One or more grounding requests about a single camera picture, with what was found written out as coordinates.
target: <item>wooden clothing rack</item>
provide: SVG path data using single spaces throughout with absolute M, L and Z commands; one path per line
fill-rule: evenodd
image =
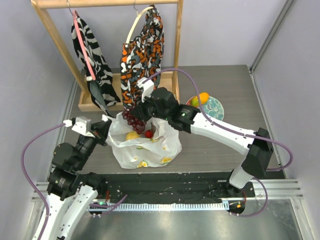
M 67 9 L 67 8 L 87 8 L 87 7 L 110 7 L 110 6 L 133 6 L 135 5 L 158 5 L 158 4 L 176 4 L 176 27 L 175 27 L 175 41 L 174 41 L 174 60 L 173 67 L 178 67 L 179 58 L 179 46 L 180 46 L 180 32 L 182 23 L 182 9 L 183 0 L 31 0 L 31 4 L 34 7 L 36 13 L 41 19 L 44 27 L 48 31 L 50 37 L 52 38 L 54 44 L 58 48 L 58 51 L 65 60 L 67 66 L 71 70 L 75 80 L 81 88 L 81 96 L 79 100 L 79 108 L 83 112 L 91 111 L 101 111 L 96 105 L 91 101 L 91 96 L 88 91 L 86 77 L 82 76 L 77 65 L 62 39 L 57 27 L 52 21 L 47 9 Z M 113 74 L 113 87 L 122 101 L 121 87 L 120 87 L 120 74 Z M 177 72 L 164 72 L 161 74 L 159 87 L 165 87 L 171 91 L 176 99 L 180 100 L 179 95 L 179 84 L 178 84 L 178 74 Z M 122 110 L 122 102 L 109 107 L 110 110 Z

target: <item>beige hanger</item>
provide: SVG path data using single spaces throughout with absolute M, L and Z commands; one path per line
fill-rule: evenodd
M 128 37 L 126 38 L 126 41 L 125 41 L 126 44 L 128 44 L 128 43 L 130 42 L 132 33 L 134 32 L 135 27 L 136 27 L 139 19 L 141 18 L 141 16 L 142 16 L 146 11 L 148 11 L 149 9 L 153 9 L 153 8 L 154 8 L 153 6 L 148 6 L 148 7 L 146 7 L 146 8 L 143 9 L 143 10 L 139 13 L 139 15 L 135 18 L 134 23 L 133 23 L 133 25 L 132 25 L 132 27 L 131 27 L 131 29 L 130 29 L 129 34 L 128 34 Z

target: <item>white plastic bag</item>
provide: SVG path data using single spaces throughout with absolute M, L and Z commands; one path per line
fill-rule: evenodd
M 173 129 L 167 121 L 151 118 L 146 129 L 156 131 L 152 139 L 139 137 L 126 141 L 127 133 L 133 131 L 127 121 L 119 113 L 112 119 L 106 143 L 112 147 L 112 152 L 124 169 L 140 167 L 163 167 L 171 162 L 182 150 L 179 132 Z

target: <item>patterned clothing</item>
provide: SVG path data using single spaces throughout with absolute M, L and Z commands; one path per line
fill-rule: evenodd
M 137 81 L 161 70 L 165 39 L 163 22 L 155 6 L 146 12 L 145 21 L 140 35 L 122 47 L 121 93 L 125 109 L 141 101 L 142 92 L 136 87 Z M 154 88 L 157 88 L 160 75 L 152 78 L 152 81 Z
M 76 21 L 79 26 L 79 30 L 81 33 L 81 38 L 83 40 L 83 44 L 85 46 L 86 54 L 88 56 L 89 62 L 92 66 L 92 70 L 95 75 L 95 82 L 97 83 L 96 88 L 98 91 L 96 91 L 94 94 L 93 94 L 92 89 L 90 87 L 90 85 L 92 85 L 92 84 L 90 84 L 92 77 L 91 77 L 90 72 L 88 70 L 85 57 L 82 53 L 82 49 L 79 44 L 79 39 L 77 36 L 74 22 L 72 22 L 71 36 L 72 36 L 72 40 L 73 40 L 74 50 L 75 50 L 76 55 L 78 56 L 79 60 L 83 64 L 83 67 L 86 71 L 87 86 L 88 86 L 89 91 L 91 92 L 92 102 L 106 113 L 106 112 L 108 112 L 108 110 L 105 109 L 105 106 L 112 106 L 112 105 L 115 105 L 117 102 L 120 102 L 120 98 L 117 96 L 117 94 L 112 86 L 113 74 L 111 72 L 111 69 L 109 68 L 109 66 L 106 63 L 106 60 L 105 60 L 104 56 L 102 55 L 99 44 L 98 44 L 95 36 L 93 35 L 92 31 L 90 30 L 89 26 L 79 16 L 76 18 Z M 104 99 L 105 104 L 100 103 L 93 96 L 96 94 L 101 94 L 101 97 Z

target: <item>metal hook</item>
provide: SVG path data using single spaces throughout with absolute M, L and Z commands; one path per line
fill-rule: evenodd
M 72 14 L 72 11 L 71 11 L 71 9 L 70 9 L 69 0 L 66 0 L 66 4 L 67 4 L 67 6 L 68 6 L 69 12 L 71 13 L 71 15 L 73 15 L 73 14 Z
M 139 15 L 138 9 L 136 9 L 136 0 L 133 0 L 133 8 L 136 11 L 136 16 Z

